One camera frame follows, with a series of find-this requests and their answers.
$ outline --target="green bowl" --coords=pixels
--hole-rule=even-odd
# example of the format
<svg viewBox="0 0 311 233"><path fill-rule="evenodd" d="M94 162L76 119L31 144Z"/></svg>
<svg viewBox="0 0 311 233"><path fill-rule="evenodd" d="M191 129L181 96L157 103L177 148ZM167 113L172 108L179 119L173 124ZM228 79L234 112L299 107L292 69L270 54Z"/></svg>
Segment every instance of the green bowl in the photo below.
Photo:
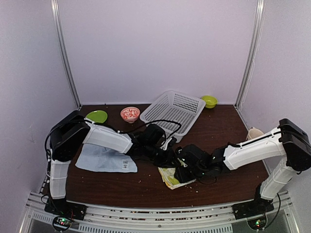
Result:
<svg viewBox="0 0 311 233"><path fill-rule="evenodd" d="M202 96L201 99L205 101L206 108L214 108L218 103L218 100L213 96Z"/></svg>
<svg viewBox="0 0 311 233"><path fill-rule="evenodd" d="M93 111L87 114L86 118L96 123L104 123L108 118L108 114L105 111L97 110L97 111Z"/></svg>

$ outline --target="red bowl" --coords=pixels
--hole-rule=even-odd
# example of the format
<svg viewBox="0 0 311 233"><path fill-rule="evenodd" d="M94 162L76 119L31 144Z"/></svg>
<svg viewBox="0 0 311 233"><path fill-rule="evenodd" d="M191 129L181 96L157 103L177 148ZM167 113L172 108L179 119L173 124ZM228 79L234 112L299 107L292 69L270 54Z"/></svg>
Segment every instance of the red bowl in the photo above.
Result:
<svg viewBox="0 0 311 233"><path fill-rule="evenodd" d="M140 110L136 107L127 107L121 111L121 117L128 123L135 122L140 115Z"/></svg>

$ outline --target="brown wooden table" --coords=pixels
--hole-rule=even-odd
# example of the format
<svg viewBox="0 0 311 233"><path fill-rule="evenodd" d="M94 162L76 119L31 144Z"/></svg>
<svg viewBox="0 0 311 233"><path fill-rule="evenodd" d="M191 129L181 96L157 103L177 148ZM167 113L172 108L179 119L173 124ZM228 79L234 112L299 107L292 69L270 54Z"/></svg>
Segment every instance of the brown wooden table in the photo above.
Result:
<svg viewBox="0 0 311 233"><path fill-rule="evenodd" d="M141 125L138 120L129 124L122 120L120 111L129 105L83 106L81 113L105 110L107 123L119 130L130 130ZM148 104L135 105L143 112ZM227 142L239 143L245 140L247 131L232 105L218 105L214 109L204 109L191 130L178 146L196 144L211 153ZM91 172L75 166L78 155L69 166L67 198L91 204L121 207L187 207L202 206L252 199L256 186L268 174L262 161L249 164L222 174L211 185L198 182L170 190L161 179L157 167L144 161L136 161L137 173ZM205 178L211 183L213 178Z"/></svg>

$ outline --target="robotic arm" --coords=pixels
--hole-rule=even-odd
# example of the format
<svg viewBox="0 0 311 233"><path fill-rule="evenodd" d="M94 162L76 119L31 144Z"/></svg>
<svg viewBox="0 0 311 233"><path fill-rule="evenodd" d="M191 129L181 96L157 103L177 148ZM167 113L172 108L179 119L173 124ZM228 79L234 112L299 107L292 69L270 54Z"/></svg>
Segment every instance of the robotic arm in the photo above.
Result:
<svg viewBox="0 0 311 233"><path fill-rule="evenodd" d="M164 146L157 146L164 133L155 124L137 134L117 132L84 119L78 111L72 112L50 132L50 201L45 210L53 214L71 210L75 219L83 219L86 207L66 202L66 179L69 164L84 143L111 148L130 156L145 155L159 167L175 167L175 177L181 183L206 175L216 177L226 169L235 170L255 161L283 156L269 178L257 187L254 200L233 206L236 219L273 210L271 203L281 188L297 172L311 167L308 136L288 119L281 120L277 128L261 137L228 144L212 154L192 144L173 151L174 138L167 140Z"/></svg>

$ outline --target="basket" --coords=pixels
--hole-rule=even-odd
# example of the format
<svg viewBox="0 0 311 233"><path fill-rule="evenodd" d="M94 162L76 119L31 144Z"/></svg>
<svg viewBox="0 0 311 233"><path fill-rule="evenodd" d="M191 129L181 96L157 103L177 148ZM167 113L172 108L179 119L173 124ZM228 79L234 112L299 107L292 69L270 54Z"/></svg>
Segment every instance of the basket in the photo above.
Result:
<svg viewBox="0 0 311 233"><path fill-rule="evenodd" d="M181 128L174 133L177 142L185 136L195 123L205 106L205 101L180 92L164 92L141 115L140 119L147 123L153 120L172 120L180 123ZM174 132L178 125L168 122L155 123L164 129L166 137Z"/></svg>

